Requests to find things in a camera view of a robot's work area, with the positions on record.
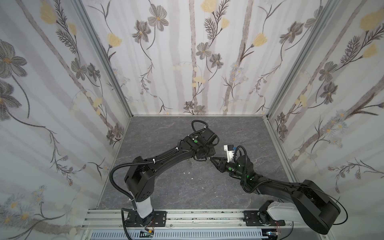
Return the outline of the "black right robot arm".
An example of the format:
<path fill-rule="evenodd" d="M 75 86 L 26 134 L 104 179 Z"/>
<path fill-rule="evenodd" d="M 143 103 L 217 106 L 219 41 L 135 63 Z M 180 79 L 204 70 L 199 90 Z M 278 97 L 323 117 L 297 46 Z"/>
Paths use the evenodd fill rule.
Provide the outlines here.
<path fill-rule="evenodd" d="M 228 162 L 224 157 L 212 157 L 211 162 L 219 172 L 240 180 L 244 192 L 273 196 L 294 204 L 304 223 L 319 234 L 327 234 L 341 213 L 336 199 L 310 180 L 290 183 L 265 177 L 254 171 L 254 165 L 245 156 L 239 157 L 236 162 Z"/>

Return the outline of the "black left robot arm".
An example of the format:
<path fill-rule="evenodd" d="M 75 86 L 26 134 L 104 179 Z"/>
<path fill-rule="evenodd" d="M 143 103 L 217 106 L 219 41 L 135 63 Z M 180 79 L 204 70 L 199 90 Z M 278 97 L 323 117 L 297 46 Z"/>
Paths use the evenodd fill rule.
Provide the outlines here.
<path fill-rule="evenodd" d="M 148 226 L 154 219 L 151 195 L 155 190 L 155 179 L 178 163 L 195 159 L 206 161 L 216 154 L 215 146 L 220 138 L 209 128 L 204 128 L 179 140 L 177 145 L 152 158 L 134 159 L 124 178 L 128 193 L 133 196 L 137 221 Z"/>

